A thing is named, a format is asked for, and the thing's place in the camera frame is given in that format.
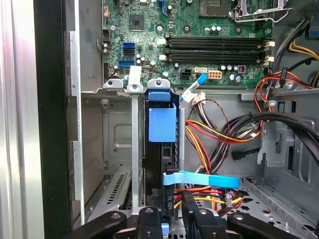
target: blue latch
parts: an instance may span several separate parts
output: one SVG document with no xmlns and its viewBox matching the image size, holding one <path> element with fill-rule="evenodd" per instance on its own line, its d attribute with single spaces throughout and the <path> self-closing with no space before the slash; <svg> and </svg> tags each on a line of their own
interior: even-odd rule
<svg viewBox="0 0 319 239">
<path fill-rule="evenodd" d="M 176 141 L 176 105 L 173 108 L 149 109 L 149 141 Z"/>
<path fill-rule="evenodd" d="M 179 171 L 178 173 L 169 175 L 166 175 L 165 173 L 163 174 L 164 185 L 172 185 L 176 183 L 198 184 L 220 188 L 238 188 L 239 178 L 193 173 L 187 171 Z"/>
</svg>

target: metal panel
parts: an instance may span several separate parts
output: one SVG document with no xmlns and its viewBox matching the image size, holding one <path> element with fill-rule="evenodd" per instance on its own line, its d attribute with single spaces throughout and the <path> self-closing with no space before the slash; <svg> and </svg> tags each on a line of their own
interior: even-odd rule
<svg viewBox="0 0 319 239">
<path fill-rule="evenodd" d="M 0 238 L 44 238 L 33 1 L 0 12 Z"/>
<path fill-rule="evenodd" d="M 81 89 L 95 91 L 103 85 L 102 51 L 98 41 L 102 38 L 102 1 L 77 0 L 79 3 L 79 34 L 81 59 Z"/>
</svg>

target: white connector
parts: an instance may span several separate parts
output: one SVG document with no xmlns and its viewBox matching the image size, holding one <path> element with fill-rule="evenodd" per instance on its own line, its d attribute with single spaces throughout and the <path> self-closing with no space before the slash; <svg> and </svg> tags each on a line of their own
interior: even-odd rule
<svg viewBox="0 0 319 239">
<path fill-rule="evenodd" d="M 200 91 L 197 92 L 196 96 L 194 97 L 193 101 L 191 102 L 191 105 L 194 106 L 196 104 L 198 104 L 198 102 L 205 100 L 205 92 Z"/>
<path fill-rule="evenodd" d="M 167 61 L 167 56 L 165 56 L 165 55 L 159 55 L 159 60 L 160 60 L 160 61 Z"/>
</svg>

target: label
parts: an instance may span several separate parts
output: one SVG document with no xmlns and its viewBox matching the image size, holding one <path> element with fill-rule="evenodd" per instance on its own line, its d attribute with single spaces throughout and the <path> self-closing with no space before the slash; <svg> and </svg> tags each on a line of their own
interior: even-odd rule
<svg viewBox="0 0 319 239">
<path fill-rule="evenodd" d="M 141 66 L 131 66 L 129 75 L 129 85 L 139 84 L 141 82 L 142 67 Z"/>
</svg>

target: cable connector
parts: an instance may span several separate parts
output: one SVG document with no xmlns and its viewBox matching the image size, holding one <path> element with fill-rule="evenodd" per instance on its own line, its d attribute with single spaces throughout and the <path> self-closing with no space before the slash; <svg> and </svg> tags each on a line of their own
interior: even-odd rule
<svg viewBox="0 0 319 239">
<path fill-rule="evenodd" d="M 283 70 L 282 70 L 281 76 L 280 76 L 280 81 L 279 81 L 280 88 L 283 88 L 285 83 L 286 83 L 287 72 L 288 72 L 288 68 L 283 67 Z"/>
<path fill-rule="evenodd" d="M 254 149 L 247 150 L 247 151 L 243 151 L 243 150 L 233 151 L 233 152 L 231 152 L 231 156 L 233 157 L 233 160 L 240 160 L 240 159 L 246 157 L 246 155 L 248 155 L 248 154 L 258 153 L 259 150 L 260 150 L 260 148 L 254 148 Z"/>
<path fill-rule="evenodd" d="M 191 105 L 192 106 L 197 105 L 200 101 L 202 101 L 202 103 L 205 104 L 205 101 L 204 101 L 205 99 L 206 99 L 205 92 L 203 91 L 197 92 L 196 96 L 191 102 Z"/>
</svg>

